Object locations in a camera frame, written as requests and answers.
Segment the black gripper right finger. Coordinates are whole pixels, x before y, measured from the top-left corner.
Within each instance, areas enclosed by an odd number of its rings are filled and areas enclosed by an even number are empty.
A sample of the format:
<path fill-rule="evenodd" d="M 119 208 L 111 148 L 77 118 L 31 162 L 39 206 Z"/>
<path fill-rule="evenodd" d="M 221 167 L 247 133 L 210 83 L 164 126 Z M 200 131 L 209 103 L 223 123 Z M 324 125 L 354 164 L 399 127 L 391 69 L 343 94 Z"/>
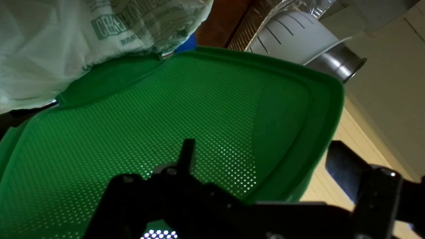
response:
<path fill-rule="evenodd" d="M 375 168 L 343 140 L 331 142 L 326 156 L 326 170 L 356 204 L 372 200 L 370 180 Z"/>

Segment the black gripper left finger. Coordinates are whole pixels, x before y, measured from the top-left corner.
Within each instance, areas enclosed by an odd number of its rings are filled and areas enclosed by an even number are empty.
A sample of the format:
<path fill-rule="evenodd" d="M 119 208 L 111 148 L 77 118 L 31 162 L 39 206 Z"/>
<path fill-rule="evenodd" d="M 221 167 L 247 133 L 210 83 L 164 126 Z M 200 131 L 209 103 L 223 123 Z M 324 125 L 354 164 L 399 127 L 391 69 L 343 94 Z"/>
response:
<path fill-rule="evenodd" d="M 177 160 L 177 168 L 182 174 L 189 174 L 196 156 L 196 139 L 189 138 L 182 143 L 182 148 Z"/>

